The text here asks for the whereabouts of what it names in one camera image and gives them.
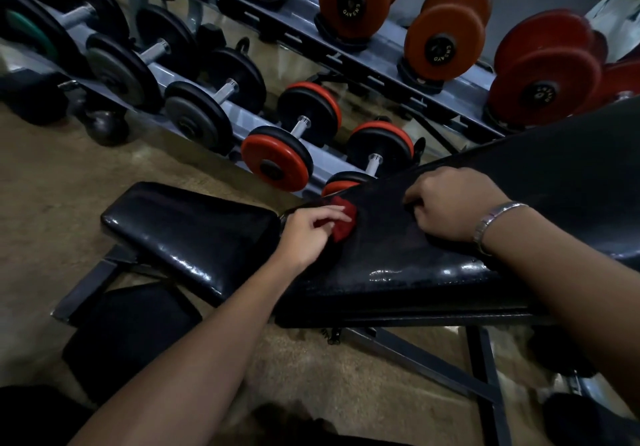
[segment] bracelet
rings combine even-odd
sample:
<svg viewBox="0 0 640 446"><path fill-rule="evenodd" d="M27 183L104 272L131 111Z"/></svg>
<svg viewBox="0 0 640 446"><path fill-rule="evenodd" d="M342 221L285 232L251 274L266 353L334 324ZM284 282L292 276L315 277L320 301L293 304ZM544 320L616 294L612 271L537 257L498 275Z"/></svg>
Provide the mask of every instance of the bracelet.
<svg viewBox="0 0 640 446"><path fill-rule="evenodd" d="M491 223L505 211L509 211L510 209L517 208L519 206L529 205L517 201L508 201L507 203L503 203L492 208L492 210L478 222L478 224L476 225L476 231L474 232L474 243L476 244L478 251L480 251L481 254L484 254L485 256L491 256L491 254L484 251L484 248L482 246L482 239L487 228L489 228L489 225L491 225Z"/></svg>

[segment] red cloth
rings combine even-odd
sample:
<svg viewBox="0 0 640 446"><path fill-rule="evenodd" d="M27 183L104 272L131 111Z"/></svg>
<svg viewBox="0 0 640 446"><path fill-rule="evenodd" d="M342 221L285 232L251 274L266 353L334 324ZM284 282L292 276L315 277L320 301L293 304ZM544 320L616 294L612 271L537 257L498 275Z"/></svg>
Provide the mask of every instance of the red cloth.
<svg viewBox="0 0 640 446"><path fill-rule="evenodd" d="M317 228L329 222L335 221L335 225L333 226L333 231L331 233L333 241L335 243L338 243L346 239L353 231L353 228L356 226L356 214L358 213L358 209L353 203L345 200L344 198L340 198L339 196L334 196L329 201L329 205L343 206L344 210L342 210L342 212L345 215L351 217L351 222L343 222L342 220L332 220L331 218L325 218L324 220L318 220L314 226Z"/></svg>

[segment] hand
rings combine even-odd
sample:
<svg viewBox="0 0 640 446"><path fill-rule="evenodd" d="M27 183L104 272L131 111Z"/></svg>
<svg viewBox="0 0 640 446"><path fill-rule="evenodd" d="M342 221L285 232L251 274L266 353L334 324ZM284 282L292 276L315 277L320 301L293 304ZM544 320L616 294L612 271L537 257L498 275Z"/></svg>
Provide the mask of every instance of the hand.
<svg viewBox="0 0 640 446"><path fill-rule="evenodd" d="M509 201L487 175L471 168L440 167L421 174L404 194L418 226L441 239L471 242L478 222Z"/></svg>
<svg viewBox="0 0 640 446"><path fill-rule="evenodd" d="M327 205L316 208L298 208L287 218L278 248L273 259L292 267L296 276L313 264L324 249L334 222L315 228L318 220L329 218L351 222L351 217L342 213L343 206Z"/></svg>

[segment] person's left hand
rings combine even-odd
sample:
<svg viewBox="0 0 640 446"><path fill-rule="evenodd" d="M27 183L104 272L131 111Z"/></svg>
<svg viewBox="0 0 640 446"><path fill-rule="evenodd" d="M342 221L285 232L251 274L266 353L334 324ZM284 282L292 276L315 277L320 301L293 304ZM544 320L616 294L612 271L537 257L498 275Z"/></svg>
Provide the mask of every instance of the person's left hand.
<svg viewBox="0 0 640 446"><path fill-rule="evenodd" d="M272 258L283 265L291 266L296 275L313 264L324 249L334 222L315 228L318 220L342 220L351 222L351 217L342 213L343 206L327 205L316 208L298 208L287 218L278 248Z"/></svg>

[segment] forearm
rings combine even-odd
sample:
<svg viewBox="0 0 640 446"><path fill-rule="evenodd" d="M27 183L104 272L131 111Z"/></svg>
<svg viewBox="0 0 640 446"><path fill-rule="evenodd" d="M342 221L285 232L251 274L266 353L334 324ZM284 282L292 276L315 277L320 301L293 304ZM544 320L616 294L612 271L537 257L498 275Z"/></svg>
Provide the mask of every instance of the forearm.
<svg viewBox="0 0 640 446"><path fill-rule="evenodd" d="M207 444L273 307L296 275L270 260L101 407L71 445Z"/></svg>
<svg viewBox="0 0 640 446"><path fill-rule="evenodd" d="M596 366L640 404L640 275L530 208L501 215L485 247L540 296ZM636 391L629 397L629 391Z"/></svg>

